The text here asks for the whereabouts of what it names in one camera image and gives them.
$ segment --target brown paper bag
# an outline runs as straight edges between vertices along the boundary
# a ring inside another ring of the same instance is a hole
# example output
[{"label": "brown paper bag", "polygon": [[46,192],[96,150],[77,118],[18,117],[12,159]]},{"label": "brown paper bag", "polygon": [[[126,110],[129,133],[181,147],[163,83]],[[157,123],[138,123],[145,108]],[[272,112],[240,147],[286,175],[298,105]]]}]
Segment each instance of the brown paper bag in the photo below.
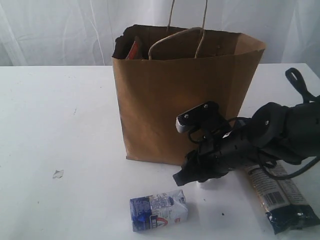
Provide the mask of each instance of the brown paper bag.
[{"label": "brown paper bag", "polygon": [[[152,47],[184,30],[134,25],[116,39],[112,63],[128,159],[181,165],[196,145],[177,132],[176,117],[206,101],[218,103],[226,119],[236,117],[266,47],[242,33],[214,30],[188,31]],[[125,59],[135,36],[146,59]]]}]

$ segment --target white curtain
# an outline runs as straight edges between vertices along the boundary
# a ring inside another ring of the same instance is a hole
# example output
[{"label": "white curtain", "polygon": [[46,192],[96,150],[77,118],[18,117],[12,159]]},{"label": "white curtain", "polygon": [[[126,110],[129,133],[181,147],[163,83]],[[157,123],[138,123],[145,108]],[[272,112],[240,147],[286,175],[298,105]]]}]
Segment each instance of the white curtain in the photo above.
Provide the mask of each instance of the white curtain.
[{"label": "white curtain", "polygon": [[[0,0],[0,66],[111,65],[133,24],[165,26],[172,0]],[[205,0],[176,0],[172,26],[201,26]],[[307,63],[320,76],[319,0],[208,0],[206,29],[267,43],[263,63]]]}]

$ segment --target paper bag handle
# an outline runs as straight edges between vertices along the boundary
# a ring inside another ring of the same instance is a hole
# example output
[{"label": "paper bag handle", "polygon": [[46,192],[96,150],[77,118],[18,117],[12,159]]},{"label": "paper bag handle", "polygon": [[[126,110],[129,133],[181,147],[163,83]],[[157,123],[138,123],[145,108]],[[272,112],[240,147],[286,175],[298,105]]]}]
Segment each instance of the paper bag handle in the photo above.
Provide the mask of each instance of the paper bag handle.
[{"label": "paper bag handle", "polygon": [[[174,5],[175,5],[175,0],[172,0],[169,23],[168,23],[168,25],[166,27],[166,31],[168,31],[169,28],[170,28],[171,17],[172,17],[172,12],[173,12],[173,9],[174,9]],[[204,8],[204,14],[203,14],[203,20],[202,20],[202,27],[192,27],[190,29],[186,29],[186,30],[183,30],[183,31],[180,31],[180,32],[176,32],[175,34],[172,34],[170,36],[167,36],[167,37],[165,37],[163,39],[160,39],[159,41],[155,42],[149,49],[149,52],[148,52],[149,60],[152,60],[152,50],[155,48],[156,45],[158,45],[158,44],[160,44],[160,43],[162,43],[162,42],[164,42],[166,40],[169,40],[169,39],[172,39],[174,37],[177,37],[179,35],[186,34],[186,33],[189,33],[189,32],[195,31],[195,30],[200,30],[202,32],[202,38],[201,38],[201,40],[199,42],[198,48],[196,49],[196,52],[195,52],[195,55],[194,55],[194,58],[196,59],[198,57],[201,45],[202,45],[202,43],[204,41],[204,38],[205,38],[205,35],[206,35],[206,31],[204,29],[204,26],[205,26],[205,22],[206,22],[207,7],[208,7],[208,0],[205,0],[205,8]]]},{"label": "paper bag handle", "polygon": [[180,36],[182,34],[186,34],[186,33],[189,33],[189,32],[192,32],[192,31],[195,31],[195,30],[200,30],[202,32],[202,38],[199,42],[199,45],[198,45],[198,48],[196,49],[195,51],[195,55],[194,55],[194,58],[196,59],[198,57],[198,53],[199,53],[199,50],[201,48],[201,45],[204,41],[204,38],[205,38],[205,35],[206,35],[206,31],[202,28],[202,27],[199,27],[199,26],[196,26],[196,27],[192,27],[192,28],[189,28],[189,29],[186,29],[186,30],[183,30],[183,31],[179,31],[179,32],[176,32],[170,36],[167,36],[165,38],[162,38],[160,39],[159,41],[156,41],[149,49],[149,52],[148,52],[148,56],[149,56],[149,60],[152,60],[152,50],[155,48],[156,45],[164,42],[164,41],[167,41],[169,39],[172,39],[174,37],[177,37],[177,36]]}]

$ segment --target white tabletop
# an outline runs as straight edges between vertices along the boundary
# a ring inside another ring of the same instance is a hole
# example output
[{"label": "white tabletop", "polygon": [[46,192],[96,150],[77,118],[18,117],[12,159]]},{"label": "white tabletop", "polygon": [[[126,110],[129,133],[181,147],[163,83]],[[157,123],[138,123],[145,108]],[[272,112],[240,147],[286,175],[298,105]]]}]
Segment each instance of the white tabletop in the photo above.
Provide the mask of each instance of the white tabletop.
[{"label": "white tabletop", "polygon": [[[289,67],[320,94],[306,64],[260,64],[239,115],[270,101],[301,103],[284,76]],[[0,67],[0,133],[1,240],[277,239],[237,171],[182,187],[187,222],[132,232],[129,199],[178,189],[172,175],[180,167],[126,160],[111,66]],[[56,170],[62,178],[53,179]],[[320,164],[294,179],[318,216],[319,179]],[[285,238],[319,233],[310,227]]]}]

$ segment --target small debris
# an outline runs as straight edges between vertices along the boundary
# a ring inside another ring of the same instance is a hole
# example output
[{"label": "small debris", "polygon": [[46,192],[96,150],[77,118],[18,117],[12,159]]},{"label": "small debris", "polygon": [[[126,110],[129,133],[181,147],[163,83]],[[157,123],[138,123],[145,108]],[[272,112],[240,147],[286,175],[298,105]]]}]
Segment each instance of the small debris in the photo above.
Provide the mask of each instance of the small debris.
[{"label": "small debris", "polygon": [[61,170],[61,171],[58,171],[58,170],[55,170],[55,173],[53,174],[53,179],[60,179],[62,178],[64,175],[64,171]]}]

